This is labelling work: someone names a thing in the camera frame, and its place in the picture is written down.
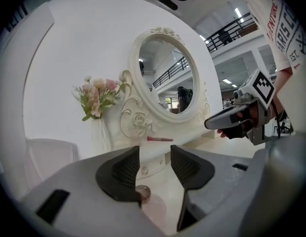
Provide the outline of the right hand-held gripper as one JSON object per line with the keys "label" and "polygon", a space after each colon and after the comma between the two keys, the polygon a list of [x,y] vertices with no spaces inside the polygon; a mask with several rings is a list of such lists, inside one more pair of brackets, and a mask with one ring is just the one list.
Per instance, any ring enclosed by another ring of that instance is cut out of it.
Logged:
{"label": "right hand-held gripper", "polygon": [[274,105],[273,97],[275,87],[271,80],[259,69],[255,70],[242,86],[233,92],[234,103],[211,116],[204,122],[205,128],[218,130],[237,126],[240,122],[236,114],[243,110],[254,108],[258,111],[258,123],[248,132],[248,138],[253,145],[259,145],[268,141],[265,136],[265,124],[270,120],[271,107]]}

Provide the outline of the person's right hand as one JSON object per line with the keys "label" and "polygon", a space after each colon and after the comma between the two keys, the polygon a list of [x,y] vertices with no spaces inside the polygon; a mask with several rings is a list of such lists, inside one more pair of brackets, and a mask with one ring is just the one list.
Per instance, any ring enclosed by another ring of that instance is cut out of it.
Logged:
{"label": "person's right hand", "polygon": [[258,123],[258,111],[255,111],[254,108],[249,108],[238,112],[236,118],[240,122],[237,126],[218,129],[217,133],[220,134],[220,137],[229,139],[248,138],[247,133],[252,131]]}

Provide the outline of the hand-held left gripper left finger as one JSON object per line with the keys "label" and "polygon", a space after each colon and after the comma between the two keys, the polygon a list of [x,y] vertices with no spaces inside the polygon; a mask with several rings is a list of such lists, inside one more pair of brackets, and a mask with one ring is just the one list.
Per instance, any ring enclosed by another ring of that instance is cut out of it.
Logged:
{"label": "hand-held left gripper left finger", "polygon": [[99,188],[116,201],[140,203],[141,195],[136,191],[139,154],[139,146],[103,154],[105,160],[95,173]]}

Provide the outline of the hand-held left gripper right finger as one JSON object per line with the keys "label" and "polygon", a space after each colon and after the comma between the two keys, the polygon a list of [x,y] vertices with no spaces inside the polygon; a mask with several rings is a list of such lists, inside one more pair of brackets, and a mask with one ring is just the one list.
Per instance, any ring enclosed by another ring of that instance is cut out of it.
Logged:
{"label": "hand-held left gripper right finger", "polygon": [[203,188],[213,178],[215,167],[208,160],[196,156],[189,150],[176,145],[170,148],[171,167],[184,188],[182,208],[177,223],[177,231],[181,231],[205,217],[206,214],[191,202],[188,191]]}

